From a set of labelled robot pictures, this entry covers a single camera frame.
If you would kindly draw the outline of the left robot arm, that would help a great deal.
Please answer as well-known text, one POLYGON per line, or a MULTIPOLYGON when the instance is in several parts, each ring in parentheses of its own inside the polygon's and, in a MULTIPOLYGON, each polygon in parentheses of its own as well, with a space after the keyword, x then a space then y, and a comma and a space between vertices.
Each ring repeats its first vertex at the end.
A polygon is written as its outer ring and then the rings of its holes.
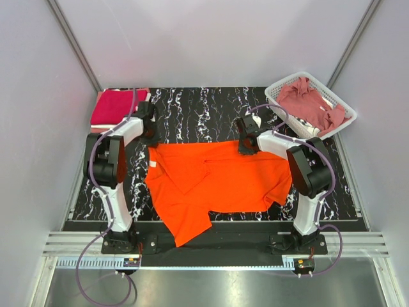
POLYGON ((83 173, 99 193, 107 214, 107 229, 101 233, 106 248, 122 253, 142 251, 123 187, 127 175, 126 146, 135 139, 156 146, 159 141, 156 119, 156 107, 139 107, 107 131, 87 136, 83 173))

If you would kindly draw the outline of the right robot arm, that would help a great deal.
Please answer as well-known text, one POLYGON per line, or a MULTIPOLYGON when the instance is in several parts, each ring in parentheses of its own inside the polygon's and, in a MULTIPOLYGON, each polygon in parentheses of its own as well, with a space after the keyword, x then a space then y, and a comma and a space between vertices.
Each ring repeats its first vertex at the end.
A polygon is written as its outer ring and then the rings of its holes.
POLYGON ((292 138, 274 130, 239 132, 241 154, 267 152, 288 161, 291 178, 298 191, 298 207, 290 234, 271 243, 280 253, 308 254, 318 240, 323 201, 335 187, 335 172, 320 138, 292 138))

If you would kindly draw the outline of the orange t shirt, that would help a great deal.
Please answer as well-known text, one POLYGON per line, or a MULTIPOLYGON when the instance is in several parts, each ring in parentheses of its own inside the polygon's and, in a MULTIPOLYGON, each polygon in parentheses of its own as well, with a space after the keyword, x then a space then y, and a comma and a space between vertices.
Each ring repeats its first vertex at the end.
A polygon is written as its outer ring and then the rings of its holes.
POLYGON ((177 247, 211 228, 210 212, 265 212, 286 203, 292 184, 286 159, 242 155, 237 141, 160 144, 148 152, 145 182, 177 247))

